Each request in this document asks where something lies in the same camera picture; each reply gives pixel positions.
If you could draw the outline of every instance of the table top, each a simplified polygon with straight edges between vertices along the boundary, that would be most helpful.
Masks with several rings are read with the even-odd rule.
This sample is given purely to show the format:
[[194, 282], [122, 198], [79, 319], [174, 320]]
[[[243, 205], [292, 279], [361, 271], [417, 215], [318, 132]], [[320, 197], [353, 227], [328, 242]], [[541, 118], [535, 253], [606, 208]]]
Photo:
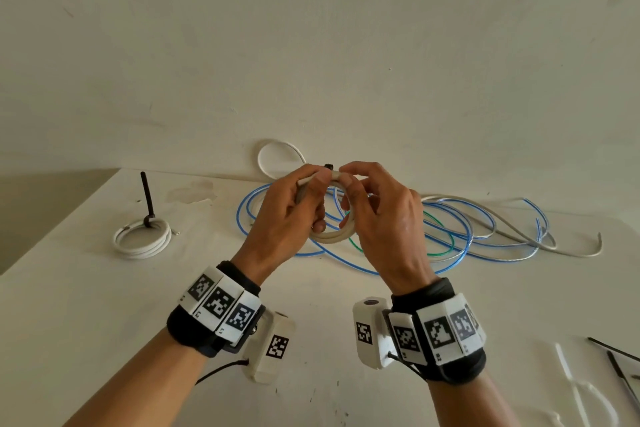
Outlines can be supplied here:
[[[122, 169], [0, 277], [0, 425], [62, 424], [157, 333], [198, 274], [243, 242], [236, 208], [256, 183], [147, 174], [156, 215], [180, 232], [159, 255], [129, 261], [111, 248], [117, 229], [146, 214], [139, 172]], [[190, 202], [203, 197], [211, 199]], [[526, 210], [502, 211], [533, 221]], [[482, 322], [488, 370], [524, 425], [545, 425], [542, 410], [579, 424], [554, 342], [622, 425], [638, 423], [603, 350], [584, 339], [639, 355], [638, 237], [618, 220], [548, 215], [561, 246], [591, 250], [600, 231], [604, 252], [540, 252], [519, 264], [467, 258], [446, 275]], [[332, 250], [368, 266], [347, 244]], [[374, 371], [358, 360], [351, 308], [367, 296], [389, 292], [378, 277], [326, 255], [288, 261], [260, 294], [298, 327], [276, 382], [256, 385], [224, 370], [194, 388], [175, 425], [437, 425], [418, 377], [400, 364]], [[233, 359], [222, 353], [205, 371]], [[593, 424], [603, 424], [602, 408], [583, 397]]]

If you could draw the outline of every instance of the hand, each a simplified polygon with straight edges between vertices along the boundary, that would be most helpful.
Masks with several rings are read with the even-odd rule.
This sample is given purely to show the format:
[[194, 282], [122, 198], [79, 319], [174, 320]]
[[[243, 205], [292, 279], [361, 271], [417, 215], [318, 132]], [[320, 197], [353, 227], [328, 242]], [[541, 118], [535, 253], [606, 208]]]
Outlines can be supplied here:
[[[351, 162], [340, 172], [348, 197], [342, 208], [351, 202], [364, 255], [391, 292], [408, 294], [438, 280], [427, 257], [420, 195], [377, 162]], [[368, 177], [360, 181], [352, 174]]]
[[[315, 172], [304, 197], [296, 204], [296, 183]], [[324, 232], [324, 194], [331, 176], [325, 167], [305, 164], [271, 184], [244, 245], [231, 260], [234, 265], [260, 286], [280, 264], [300, 251], [311, 229]]]

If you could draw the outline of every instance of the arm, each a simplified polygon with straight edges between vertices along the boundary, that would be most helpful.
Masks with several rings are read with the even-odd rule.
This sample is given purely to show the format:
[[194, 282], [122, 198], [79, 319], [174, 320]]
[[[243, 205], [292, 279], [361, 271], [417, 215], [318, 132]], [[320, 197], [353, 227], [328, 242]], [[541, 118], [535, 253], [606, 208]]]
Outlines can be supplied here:
[[[295, 204], [298, 180], [317, 172]], [[324, 231], [324, 193], [331, 172], [306, 164], [269, 188], [249, 236], [232, 259], [258, 286], [295, 255], [309, 229]], [[65, 427], [169, 427], [207, 358], [162, 329], [68, 420]]]
[[[353, 207], [365, 256], [394, 296], [417, 291], [439, 278], [427, 257], [420, 196], [380, 164], [352, 162], [340, 168], [347, 190], [342, 207]], [[352, 174], [367, 176], [360, 181]], [[486, 373], [460, 386], [429, 382], [442, 427], [516, 427], [516, 416]]]

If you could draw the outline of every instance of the person's right arm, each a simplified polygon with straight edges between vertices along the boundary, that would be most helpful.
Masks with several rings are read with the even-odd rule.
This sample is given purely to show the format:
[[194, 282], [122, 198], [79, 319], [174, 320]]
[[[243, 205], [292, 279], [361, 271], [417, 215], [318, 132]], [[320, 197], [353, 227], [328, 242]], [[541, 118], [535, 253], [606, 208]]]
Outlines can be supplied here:
[[[342, 207], [354, 210], [365, 256], [395, 296], [439, 280], [429, 265], [420, 196], [380, 164], [351, 162], [340, 168], [347, 191]], [[358, 180], [355, 175], [366, 176]], [[428, 382], [441, 427], [517, 427], [511, 407], [486, 373], [459, 386]]]

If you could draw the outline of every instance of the person's left hand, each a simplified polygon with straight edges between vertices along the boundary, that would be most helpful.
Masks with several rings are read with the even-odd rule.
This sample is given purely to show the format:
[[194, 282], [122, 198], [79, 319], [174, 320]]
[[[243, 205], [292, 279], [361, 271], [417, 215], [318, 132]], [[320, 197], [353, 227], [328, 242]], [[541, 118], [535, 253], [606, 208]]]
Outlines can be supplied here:
[[[297, 182], [317, 172], [305, 195], [295, 203]], [[332, 173], [320, 165], [305, 164], [271, 184], [244, 245], [231, 260], [260, 286], [282, 263], [305, 244], [311, 229], [324, 232], [324, 194]]]

